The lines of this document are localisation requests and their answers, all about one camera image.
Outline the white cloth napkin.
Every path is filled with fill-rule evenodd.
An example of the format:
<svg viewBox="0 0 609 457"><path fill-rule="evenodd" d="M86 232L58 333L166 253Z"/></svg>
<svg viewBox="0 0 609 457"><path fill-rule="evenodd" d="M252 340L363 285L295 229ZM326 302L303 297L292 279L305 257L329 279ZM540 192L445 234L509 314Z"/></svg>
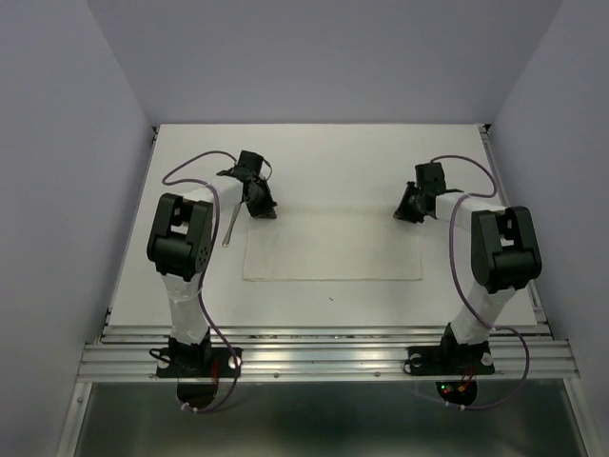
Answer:
<svg viewBox="0 0 609 457"><path fill-rule="evenodd" d="M388 205L291 206L249 224L250 282L421 281L417 228Z"/></svg>

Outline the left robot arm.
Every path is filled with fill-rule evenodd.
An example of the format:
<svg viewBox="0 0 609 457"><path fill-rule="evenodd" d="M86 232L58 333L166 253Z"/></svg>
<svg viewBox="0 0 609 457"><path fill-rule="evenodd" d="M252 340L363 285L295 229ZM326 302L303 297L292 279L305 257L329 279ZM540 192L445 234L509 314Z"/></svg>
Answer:
<svg viewBox="0 0 609 457"><path fill-rule="evenodd" d="M235 226L241 209L253 219L276 218L268 179L272 166L260 154L243 150L231 165L208 179L182 177L185 164L162 179L171 188L191 185L191 191L166 192L159 197L147 241L147 258L160 274L169 304L171 331L167 345L153 348L160 378L211 378L239 375L240 352L229 341L216 348L213 335L221 332L203 300L203 282L216 245L227 247L220 217L232 211Z"/></svg>

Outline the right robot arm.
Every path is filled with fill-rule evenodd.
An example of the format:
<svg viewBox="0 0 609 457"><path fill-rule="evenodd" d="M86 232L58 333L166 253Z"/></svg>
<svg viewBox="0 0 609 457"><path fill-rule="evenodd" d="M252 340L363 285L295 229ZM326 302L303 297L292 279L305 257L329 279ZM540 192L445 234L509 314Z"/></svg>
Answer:
<svg viewBox="0 0 609 457"><path fill-rule="evenodd" d="M435 346L410 347L404 368L414 376L494 373L489 337L497 319L516 292L540 276L542 260L532 215L526 207L492 203L497 191L469 193L447 186L440 159L415 167L397 220L421 224L427 218L448 224L451 277L459 279L456 231L470 236L470 290L457 286L462 309L447 324Z"/></svg>

